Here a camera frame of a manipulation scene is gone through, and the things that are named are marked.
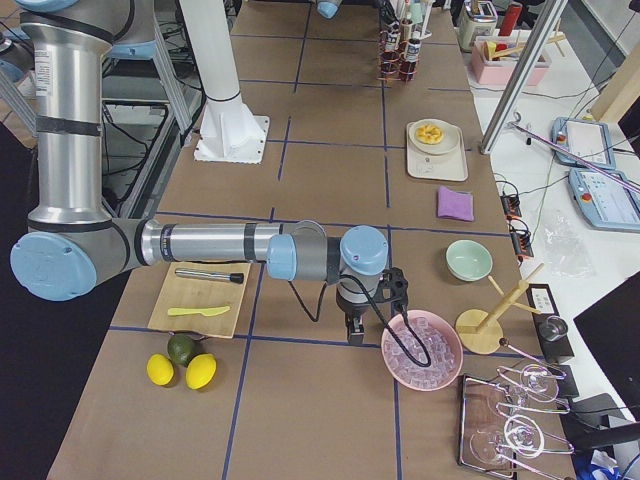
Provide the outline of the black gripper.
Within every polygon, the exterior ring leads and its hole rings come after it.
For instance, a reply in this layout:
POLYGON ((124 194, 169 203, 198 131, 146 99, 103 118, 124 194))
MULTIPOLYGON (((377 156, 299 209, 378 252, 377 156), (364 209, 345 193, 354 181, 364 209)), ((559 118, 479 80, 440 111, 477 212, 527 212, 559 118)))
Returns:
POLYGON ((363 316, 367 312, 367 307, 346 302, 341 303, 340 308, 345 316, 347 342, 350 345, 362 345, 365 335, 363 316))

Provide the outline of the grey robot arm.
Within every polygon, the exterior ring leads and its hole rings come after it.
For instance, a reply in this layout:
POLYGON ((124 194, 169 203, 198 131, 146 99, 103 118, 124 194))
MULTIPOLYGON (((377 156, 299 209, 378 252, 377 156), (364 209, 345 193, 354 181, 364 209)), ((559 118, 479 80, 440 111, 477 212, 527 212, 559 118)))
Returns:
POLYGON ((18 282, 67 301, 139 266, 177 261, 261 262, 275 279, 337 288, 347 339, 379 306, 388 243, 370 226, 328 236, 313 221, 283 224, 161 224, 111 216, 102 204, 102 62, 111 51, 155 50, 150 1, 24 1, 21 26, 34 44, 39 203, 13 246, 18 282))
POLYGON ((325 19, 333 19, 339 11, 342 0, 317 0, 316 11, 325 19))

